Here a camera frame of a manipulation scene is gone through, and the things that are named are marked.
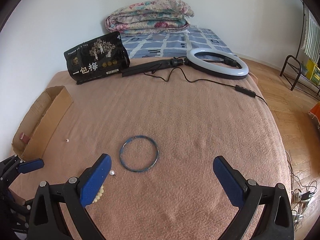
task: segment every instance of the blue patterned bedsheet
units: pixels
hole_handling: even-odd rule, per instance
[[[188,28],[188,31],[190,33],[153,33],[135,36],[122,34],[121,39],[128,51],[129,58],[182,57],[187,55],[187,50],[194,48],[216,48],[232,53],[212,30]]]

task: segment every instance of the baseboard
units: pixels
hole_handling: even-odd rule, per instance
[[[234,54],[236,54],[238,57],[241,57],[241,58],[245,58],[245,59],[248,59],[248,60],[252,60],[252,61],[255,61],[255,62],[258,62],[260,64],[263,64],[263,65],[266,65],[268,67],[271,67],[271,68],[274,68],[274,69],[277,69],[279,71],[282,70],[282,66],[281,67],[278,67],[278,66],[275,66],[275,65],[272,65],[268,62],[265,62],[263,60],[259,60],[257,58],[254,58],[254,57],[250,57],[250,56],[247,56],[247,55],[243,55],[243,54],[240,54],[240,53],[236,53],[234,52]],[[297,77],[297,74],[294,72],[294,70],[290,67],[287,67],[284,72],[291,76],[291,77]],[[302,84],[306,85],[307,87],[311,88],[311,89],[314,89],[314,87],[307,81],[305,80],[304,78],[300,78],[299,79],[299,82],[301,82]]]

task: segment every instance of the blue bangle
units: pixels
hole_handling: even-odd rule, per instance
[[[134,170],[134,169],[131,169],[131,168],[129,168],[128,166],[126,166],[126,165],[124,164],[124,161],[122,160],[122,153],[123,153],[123,150],[124,150],[124,146],[125,146],[127,143],[131,142],[133,139],[136,139],[136,138],[145,138],[145,139],[149,140],[150,142],[152,142],[152,144],[156,147],[156,150],[157,150],[157,151],[156,151],[156,158],[155,158],[155,160],[153,161],[153,163],[152,163],[149,167],[147,167],[147,168],[145,168],[145,169],[142,169],[142,170]],[[153,140],[152,138],[150,138],[150,137],[148,137],[148,136],[145,136],[145,135],[136,135],[136,136],[133,136],[133,137],[131,137],[131,138],[129,138],[128,140],[125,141],[125,143],[123,144],[123,146],[122,146],[121,149],[120,149],[119,157],[120,157],[120,162],[121,162],[122,166],[124,166],[127,170],[133,171],[133,172],[144,172],[144,171],[147,171],[147,170],[151,169],[151,168],[156,164],[156,162],[157,162],[157,160],[158,160],[158,157],[159,157],[159,147],[158,147],[157,143],[155,142],[155,140]]]

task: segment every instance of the blue gripper pad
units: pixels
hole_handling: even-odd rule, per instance
[[[30,161],[30,162],[21,163],[18,166],[17,170],[19,173],[26,174],[28,172],[39,170],[39,169],[43,168],[43,166],[44,166],[43,160],[40,158],[37,158],[37,159]]]
[[[80,203],[83,207],[92,204],[111,169],[111,157],[108,154],[101,155],[97,162],[90,168],[94,170],[90,171],[90,177],[80,190]]]
[[[242,208],[244,205],[244,191],[219,156],[213,160],[213,172],[217,176],[231,204]]]

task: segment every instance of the white light ring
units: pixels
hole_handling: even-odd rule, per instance
[[[227,67],[223,67],[223,66],[219,66],[219,65],[215,65],[209,62],[205,62],[199,58],[197,58],[195,56],[195,54],[199,53],[199,52],[210,52],[210,53],[216,53],[216,54],[220,54],[226,57],[229,57],[235,61],[237,61],[237,63],[241,66],[240,69],[234,69],[234,68],[227,68]],[[218,72],[218,73],[222,73],[225,75],[230,75],[230,76],[246,76],[249,73],[249,68],[247,66],[247,64],[242,61],[241,59],[239,59],[238,57],[232,55],[231,53],[227,53],[221,50],[217,50],[217,49],[203,49],[203,48],[196,48],[196,49],[191,49],[187,51],[187,58],[188,60],[190,60],[192,63],[209,69],[211,71],[214,72]]]

